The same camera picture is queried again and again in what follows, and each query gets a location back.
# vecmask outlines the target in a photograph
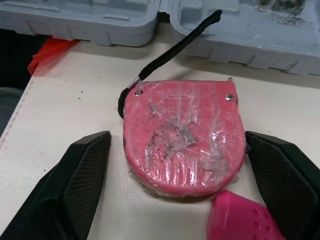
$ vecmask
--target pink handle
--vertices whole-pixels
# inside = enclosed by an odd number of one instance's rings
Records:
[[[268,209],[230,191],[212,202],[207,240],[285,240]]]

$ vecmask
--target red plastic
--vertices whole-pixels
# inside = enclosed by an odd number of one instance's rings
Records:
[[[285,240],[268,209],[230,191],[212,202],[207,240]]]
[[[32,76],[38,64],[52,56],[58,57],[60,54],[66,52],[68,49],[79,43],[79,40],[62,40],[56,39],[52,36],[48,37],[39,52],[32,56],[32,61],[28,66],[28,71]]]
[[[234,84],[140,83],[125,100],[123,142],[132,172],[157,193],[219,191],[233,180],[246,152]]]

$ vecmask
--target gray plastic case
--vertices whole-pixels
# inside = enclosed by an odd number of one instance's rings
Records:
[[[221,21],[185,54],[320,75],[320,0],[0,0],[0,28],[135,47],[152,38],[158,12],[170,14],[176,43],[217,9]]]

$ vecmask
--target table surface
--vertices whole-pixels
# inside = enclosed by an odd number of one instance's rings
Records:
[[[83,136],[110,130],[105,184],[89,240],[205,240],[211,200],[176,202],[149,195],[128,174],[122,91],[149,62],[170,48],[168,25],[139,48],[81,42],[57,61],[41,64],[0,138],[0,234],[37,182]],[[179,55],[147,79],[232,77],[244,129],[296,144],[318,167],[320,77]],[[248,159],[228,190],[263,204]]]

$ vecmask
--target plastic wrap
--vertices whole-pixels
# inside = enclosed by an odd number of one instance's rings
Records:
[[[158,81],[125,100],[123,144],[132,172],[160,195],[202,196],[230,183],[245,155],[232,82]]]

